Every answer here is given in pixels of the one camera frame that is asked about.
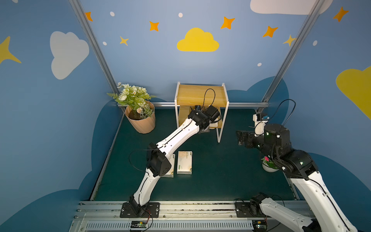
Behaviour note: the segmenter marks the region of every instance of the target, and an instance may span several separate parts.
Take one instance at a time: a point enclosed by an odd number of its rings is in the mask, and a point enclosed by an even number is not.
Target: wooden shelf board
[[[201,105],[204,101],[205,92],[207,89],[215,91],[215,100],[213,106],[226,107],[227,98],[223,86],[208,86],[208,85],[179,85],[177,104],[182,106]],[[214,92],[208,90],[205,96],[205,106],[209,106],[214,99]]]

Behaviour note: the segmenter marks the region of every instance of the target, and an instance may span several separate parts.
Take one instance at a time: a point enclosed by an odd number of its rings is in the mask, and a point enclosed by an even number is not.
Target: painted cloud
[[[251,0],[250,8],[259,14],[309,14],[316,0]],[[332,0],[325,0],[319,13],[325,12]]]
[[[52,72],[59,79],[65,79],[89,54],[89,45],[74,33],[53,32],[50,49],[54,59]]]

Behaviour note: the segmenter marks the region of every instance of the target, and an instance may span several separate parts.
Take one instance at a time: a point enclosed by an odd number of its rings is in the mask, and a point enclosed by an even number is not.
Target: potted plant
[[[155,128],[155,107],[149,101],[156,96],[149,95],[147,90],[138,86],[123,85],[121,82],[117,84],[117,88],[121,93],[110,94],[110,97],[120,105],[126,105],[125,115],[131,125],[137,132],[146,134]]]
[[[276,165],[273,163],[273,161],[269,160],[268,157],[264,157],[262,158],[262,166],[263,166],[263,169],[267,172],[275,172],[275,171],[278,171],[278,168],[276,167]]]

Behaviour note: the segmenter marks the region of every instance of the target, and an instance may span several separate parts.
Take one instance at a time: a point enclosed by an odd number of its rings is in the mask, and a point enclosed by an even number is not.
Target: yellow cloud
[[[371,119],[371,66],[361,71],[348,69],[339,74],[336,84]]]
[[[210,32],[195,27],[178,42],[177,48],[183,52],[213,52],[219,48],[219,43],[214,40]]]

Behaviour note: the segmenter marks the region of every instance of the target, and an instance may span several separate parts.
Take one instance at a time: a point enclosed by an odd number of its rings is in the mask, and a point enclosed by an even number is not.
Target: orange star
[[[234,19],[227,19],[226,17],[224,17],[224,23],[223,23],[223,25],[221,26],[220,29],[228,28],[230,30],[233,20]]]
[[[93,22],[92,17],[90,16],[91,12],[86,12],[85,14],[86,14],[87,19]]]
[[[153,22],[150,21],[150,24],[151,24],[151,29],[150,30],[156,30],[156,31],[158,31],[158,28],[157,27],[158,27],[158,24],[159,23],[153,23]]]
[[[267,29],[267,32],[263,35],[263,37],[265,36],[269,36],[269,37],[273,37],[273,33],[278,29],[278,27],[276,28],[271,28],[270,26],[268,26],[268,29]]]
[[[343,10],[343,7],[340,8],[340,11],[337,15],[335,15],[335,17],[333,17],[334,19],[337,19],[339,22],[341,21],[341,19],[343,18],[343,16],[348,13],[349,10]]]

